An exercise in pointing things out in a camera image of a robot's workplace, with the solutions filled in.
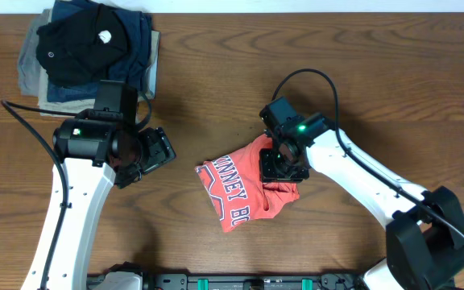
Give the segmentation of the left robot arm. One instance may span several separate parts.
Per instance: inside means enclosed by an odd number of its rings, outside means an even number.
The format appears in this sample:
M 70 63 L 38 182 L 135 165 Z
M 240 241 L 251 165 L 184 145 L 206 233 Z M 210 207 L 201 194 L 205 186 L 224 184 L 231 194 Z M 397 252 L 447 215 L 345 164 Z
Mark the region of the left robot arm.
M 176 157 L 160 127 L 136 120 L 139 91 L 101 81 L 93 108 L 63 121 L 53 134 L 52 194 L 24 289 L 149 289 L 133 263 L 92 277 L 89 260 L 103 205 Z

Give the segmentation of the red printed t-shirt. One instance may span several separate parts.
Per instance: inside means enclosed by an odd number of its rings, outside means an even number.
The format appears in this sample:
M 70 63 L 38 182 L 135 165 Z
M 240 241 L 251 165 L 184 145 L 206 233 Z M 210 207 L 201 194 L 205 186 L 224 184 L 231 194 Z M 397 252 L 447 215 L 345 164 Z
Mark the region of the red printed t-shirt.
M 260 135 L 237 151 L 195 167 L 224 232 L 244 222 L 271 219 L 300 198 L 295 184 L 261 181 L 259 153 L 271 148 L 271 139 Z

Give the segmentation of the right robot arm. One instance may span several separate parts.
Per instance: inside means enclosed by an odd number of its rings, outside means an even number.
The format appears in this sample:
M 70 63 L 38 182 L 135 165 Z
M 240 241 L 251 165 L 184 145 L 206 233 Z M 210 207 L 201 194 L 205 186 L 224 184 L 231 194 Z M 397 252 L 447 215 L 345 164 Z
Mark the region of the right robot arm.
M 353 144 L 322 114 L 298 114 L 281 97 L 259 113 L 272 140 L 260 153 L 263 182 L 300 183 L 309 170 L 339 184 L 384 228 L 386 256 L 357 289 L 448 289 L 464 269 L 464 213 L 446 187 L 405 180 Z

